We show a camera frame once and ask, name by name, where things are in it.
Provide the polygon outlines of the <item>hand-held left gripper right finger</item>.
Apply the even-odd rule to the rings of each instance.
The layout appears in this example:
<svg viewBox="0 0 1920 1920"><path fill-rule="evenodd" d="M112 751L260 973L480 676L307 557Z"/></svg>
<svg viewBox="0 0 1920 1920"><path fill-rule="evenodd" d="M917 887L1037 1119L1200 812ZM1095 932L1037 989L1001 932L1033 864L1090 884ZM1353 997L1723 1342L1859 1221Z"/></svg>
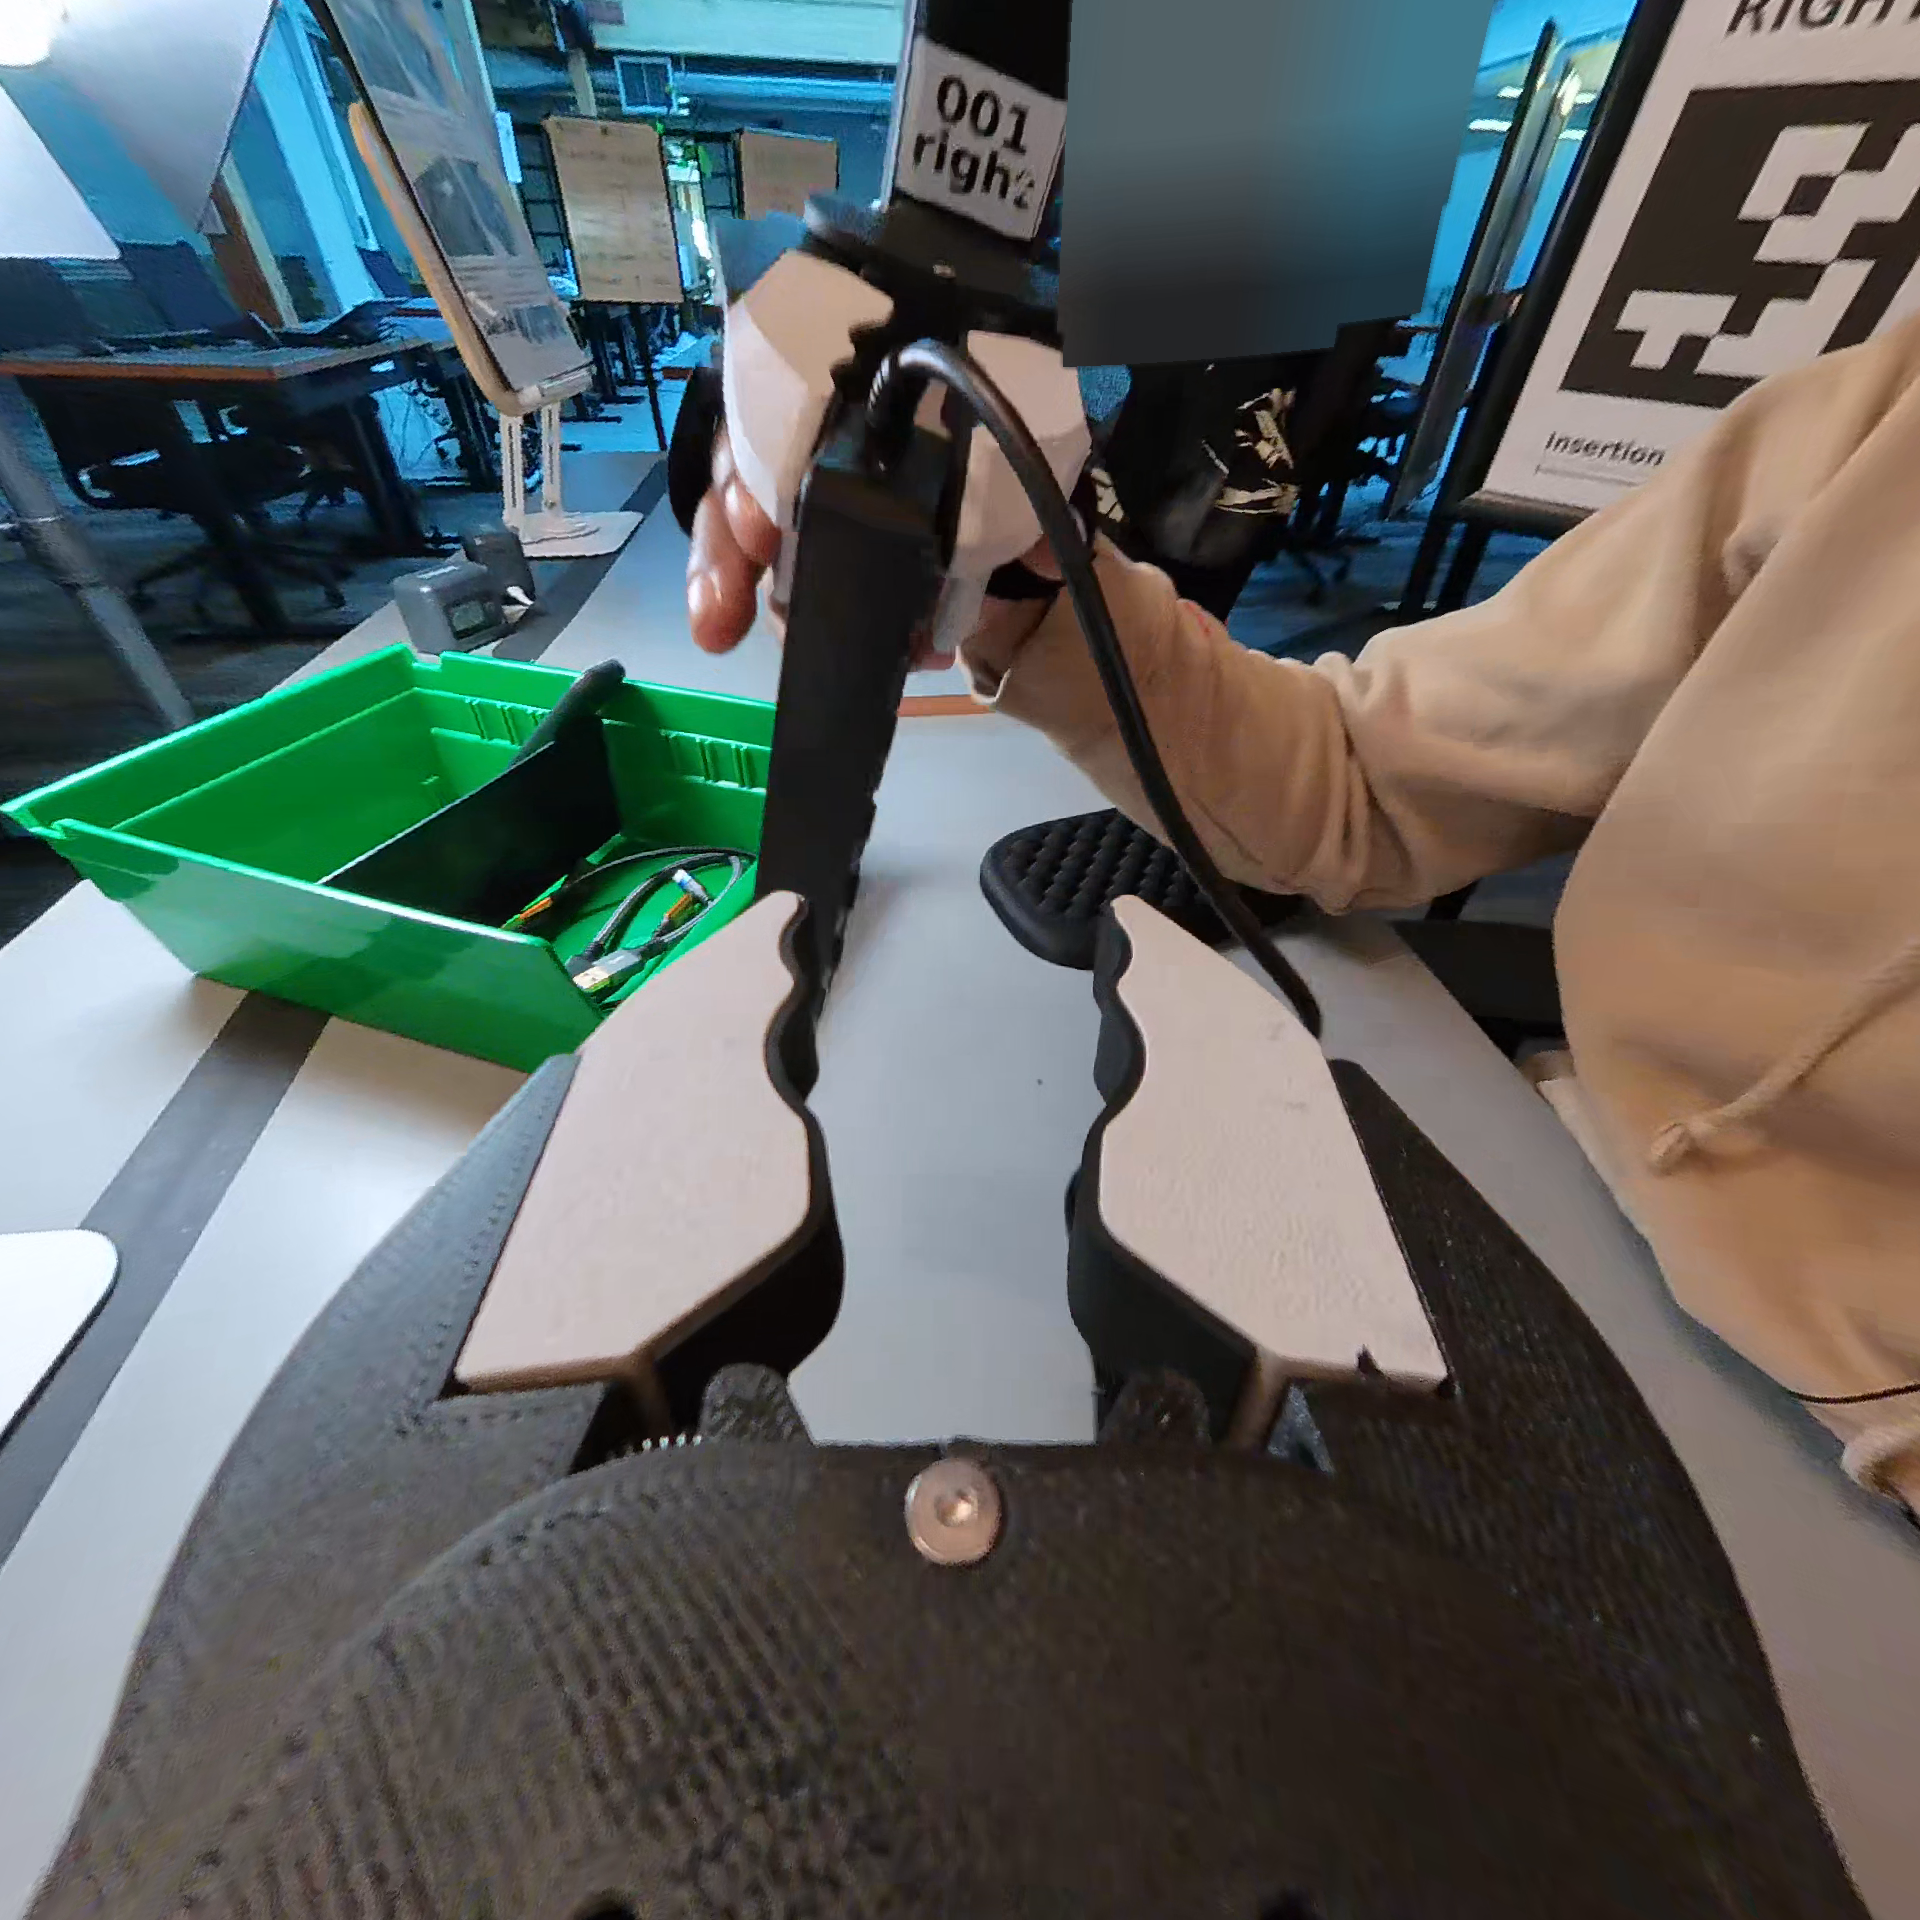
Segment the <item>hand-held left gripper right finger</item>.
<svg viewBox="0 0 1920 1920"><path fill-rule="evenodd" d="M1099 935L1103 1116L1074 1188L1071 1309L1112 1374L1207 1396L1448 1379L1332 1067L1235 959L1139 898Z"/></svg>

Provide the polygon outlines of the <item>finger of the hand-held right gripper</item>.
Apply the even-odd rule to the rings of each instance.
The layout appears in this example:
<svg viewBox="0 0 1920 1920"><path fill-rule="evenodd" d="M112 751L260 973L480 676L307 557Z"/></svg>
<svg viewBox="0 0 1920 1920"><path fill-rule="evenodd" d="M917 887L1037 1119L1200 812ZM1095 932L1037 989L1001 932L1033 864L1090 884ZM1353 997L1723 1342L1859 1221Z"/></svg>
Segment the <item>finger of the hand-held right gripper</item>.
<svg viewBox="0 0 1920 1920"><path fill-rule="evenodd" d="M800 492L837 399L837 376L856 364L857 339L892 322L897 300L824 256L784 251L732 303L724 344L724 414L735 501L747 498L775 544L797 530Z"/></svg>
<svg viewBox="0 0 1920 1920"><path fill-rule="evenodd" d="M947 415L959 480L947 518L945 640L962 644L993 599L994 573L1045 548L1064 570L1041 579L1097 634L1092 518L1072 506L1090 455L1077 374L1058 347L975 328L945 349Z"/></svg>

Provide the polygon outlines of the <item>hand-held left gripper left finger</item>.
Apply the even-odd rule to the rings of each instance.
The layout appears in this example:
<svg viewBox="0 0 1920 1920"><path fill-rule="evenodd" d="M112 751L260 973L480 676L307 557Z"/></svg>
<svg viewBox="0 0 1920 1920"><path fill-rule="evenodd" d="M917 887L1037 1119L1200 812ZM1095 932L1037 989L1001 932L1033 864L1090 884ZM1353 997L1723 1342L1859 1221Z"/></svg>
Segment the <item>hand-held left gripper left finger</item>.
<svg viewBox="0 0 1920 1920"><path fill-rule="evenodd" d="M845 1256L807 1104L807 930L800 896L756 901L572 1058L452 1364L461 1390L701 1396L735 1362L786 1375L825 1343Z"/></svg>

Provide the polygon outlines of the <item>green plastic bin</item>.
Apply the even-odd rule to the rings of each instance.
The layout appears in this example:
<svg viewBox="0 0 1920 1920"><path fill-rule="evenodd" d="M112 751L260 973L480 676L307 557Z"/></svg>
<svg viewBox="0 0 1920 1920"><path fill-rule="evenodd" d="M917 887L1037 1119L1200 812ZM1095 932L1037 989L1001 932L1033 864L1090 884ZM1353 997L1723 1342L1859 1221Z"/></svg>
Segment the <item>green plastic bin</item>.
<svg viewBox="0 0 1920 1920"><path fill-rule="evenodd" d="M325 877L498 776L575 676L387 644L5 804L187 972L536 1069L752 901L775 706L627 682L619 830L500 928Z"/></svg>

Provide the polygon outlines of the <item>person's right forearm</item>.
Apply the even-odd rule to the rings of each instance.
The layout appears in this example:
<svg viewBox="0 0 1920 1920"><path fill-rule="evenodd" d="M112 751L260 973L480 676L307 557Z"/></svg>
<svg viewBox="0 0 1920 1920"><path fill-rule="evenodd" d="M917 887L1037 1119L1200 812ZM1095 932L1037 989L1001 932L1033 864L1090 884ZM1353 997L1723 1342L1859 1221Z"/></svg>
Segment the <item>person's right forearm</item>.
<svg viewBox="0 0 1920 1920"><path fill-rule="evenodd" d="M1915 319L1775 374L1491 599L1355 658L1255 653L1092 548L1172 791L1223 874L1415 906L1568 848L1628 767L1679 802L1913 780Z"/></svg>

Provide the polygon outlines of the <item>person's right hand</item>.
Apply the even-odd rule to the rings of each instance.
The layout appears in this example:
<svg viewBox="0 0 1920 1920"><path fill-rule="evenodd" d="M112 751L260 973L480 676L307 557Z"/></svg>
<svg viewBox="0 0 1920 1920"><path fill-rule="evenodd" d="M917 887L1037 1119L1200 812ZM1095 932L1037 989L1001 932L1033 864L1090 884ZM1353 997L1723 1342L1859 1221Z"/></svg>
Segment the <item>person's right hand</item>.
<svg viewBox="0 0 1920 1920"><path fill-rule="evenodd" d="M732 653L756 623L784 642L786 605L773 590L783 542L783 527L747 488L729 432L720 427L685 567L688 628L704 653Z"/></svg>

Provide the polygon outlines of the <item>whiteboard on stand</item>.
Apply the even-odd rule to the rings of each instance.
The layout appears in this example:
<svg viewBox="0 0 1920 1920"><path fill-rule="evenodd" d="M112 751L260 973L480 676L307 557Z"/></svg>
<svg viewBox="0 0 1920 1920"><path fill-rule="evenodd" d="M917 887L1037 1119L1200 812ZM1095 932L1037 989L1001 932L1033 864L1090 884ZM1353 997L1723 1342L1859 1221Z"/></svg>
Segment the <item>whiteboard on stand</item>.
<svg viewBox="0 0 1920 1920"><path fill-rule="evenodd" d="M737 134L737 170L745 220L797 220L810 198L837 194L840 146L828 134L744 127Z"/></svg>
<svg viewBox="0 0 1920 1920"><path fill-rule="evenodd" d="M546 146L580 300L684 300L675 204L658 133L633 118L548 117Z"/></svg>

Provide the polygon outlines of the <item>black dotted mat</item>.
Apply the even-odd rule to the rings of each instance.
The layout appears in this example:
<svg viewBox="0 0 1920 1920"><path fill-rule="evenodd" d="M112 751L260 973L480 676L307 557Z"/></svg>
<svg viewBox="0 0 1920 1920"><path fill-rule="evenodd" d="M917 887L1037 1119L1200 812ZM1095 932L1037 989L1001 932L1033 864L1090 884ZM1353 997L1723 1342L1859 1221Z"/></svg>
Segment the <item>black dotted mat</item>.
<svg viewBox="0 0 1920 1920"><path fill-rule="evenodd" d="M980 856L979 887L1012 939L1057 968L1095 968L1106 911L1125 896L1207 947L1235 939L1180 854L1113 807L1004 835Z"/></svg>

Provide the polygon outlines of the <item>black bin divider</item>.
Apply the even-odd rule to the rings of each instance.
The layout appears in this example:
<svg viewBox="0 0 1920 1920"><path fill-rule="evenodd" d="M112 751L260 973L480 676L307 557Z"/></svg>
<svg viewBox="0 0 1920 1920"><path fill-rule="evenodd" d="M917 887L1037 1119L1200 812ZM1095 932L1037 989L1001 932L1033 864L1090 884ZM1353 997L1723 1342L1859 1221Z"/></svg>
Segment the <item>black bin divider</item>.
<svg viewBox="0 0 1920 1920"><path fill-rule="evenodd" d="M327 875L325 884L500 928L618 830L605 730L591 714L531 742L498 776Z"/></svg>

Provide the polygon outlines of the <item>grey label printer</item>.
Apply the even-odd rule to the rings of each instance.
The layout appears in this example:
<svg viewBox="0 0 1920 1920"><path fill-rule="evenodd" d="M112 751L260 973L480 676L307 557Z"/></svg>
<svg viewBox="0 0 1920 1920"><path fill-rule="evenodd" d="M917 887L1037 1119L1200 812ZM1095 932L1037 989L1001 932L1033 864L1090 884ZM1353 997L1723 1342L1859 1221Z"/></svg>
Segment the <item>grey label printer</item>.
<svg viewBox="0 0 1920 1920"><path fill-rule="evenodd" d="M399 575L392 596L419 655L468 653L538 610L538 579L520 533L498 524L468 533L459 555Z"/></svg>

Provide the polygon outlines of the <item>dark office desk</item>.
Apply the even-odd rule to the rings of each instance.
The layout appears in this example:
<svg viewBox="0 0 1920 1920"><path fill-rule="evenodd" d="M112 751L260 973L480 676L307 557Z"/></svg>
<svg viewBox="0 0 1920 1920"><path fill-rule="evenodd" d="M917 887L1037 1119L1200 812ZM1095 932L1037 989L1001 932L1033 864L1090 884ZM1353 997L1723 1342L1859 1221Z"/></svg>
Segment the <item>dark office desk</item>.
<svg viewBox="0 0 1920 1920"><path fill-rule="evenodd" d="M402 480L377 415L377 397L452 370L447 342L400 334L356 344L240 342L116 352L36 349L5 356L83 503L114 512L164 512L193 522L200 544L172 567L136 581L153 587L197 571L200 596L227 590L248 623L277 634L282 584L319 590L340 608L338 563L283 527L273 506L340 485L369 512L361 548L387 560L448 550Z"/></svg>

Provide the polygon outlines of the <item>black and white tag sign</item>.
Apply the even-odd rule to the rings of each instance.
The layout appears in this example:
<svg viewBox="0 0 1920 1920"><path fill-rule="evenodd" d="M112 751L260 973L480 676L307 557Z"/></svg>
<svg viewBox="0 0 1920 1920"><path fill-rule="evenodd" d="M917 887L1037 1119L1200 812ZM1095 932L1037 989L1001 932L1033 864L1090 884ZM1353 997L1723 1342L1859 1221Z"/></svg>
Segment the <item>black and white tag sign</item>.
<svg viewBox="0 0 1920 1920"><path fill-rule="evenodd" d="M1581 517L1919 300L1919 4L1675 4L1621 52L1477 493Z"/></svg>

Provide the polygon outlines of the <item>white light panel lamp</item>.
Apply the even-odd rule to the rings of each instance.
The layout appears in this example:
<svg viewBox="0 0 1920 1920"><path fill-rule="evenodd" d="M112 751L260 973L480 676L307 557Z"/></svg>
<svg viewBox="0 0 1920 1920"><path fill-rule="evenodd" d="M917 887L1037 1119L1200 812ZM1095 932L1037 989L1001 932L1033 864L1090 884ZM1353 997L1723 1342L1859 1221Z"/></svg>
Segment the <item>white light panel lamp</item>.
<svg viewBox="0 0 1920 1920"><path fill-rule="evenodd" d="M5 68L48 68L74 88L114 144L197 228L224 166L273 4L72 2L5 4ZM2 259L119 259L80 187L2 101ZM80 525L2 430L2 492L36 565L85 615L96 640L167 731L194 711L114 587Z"/></svg>

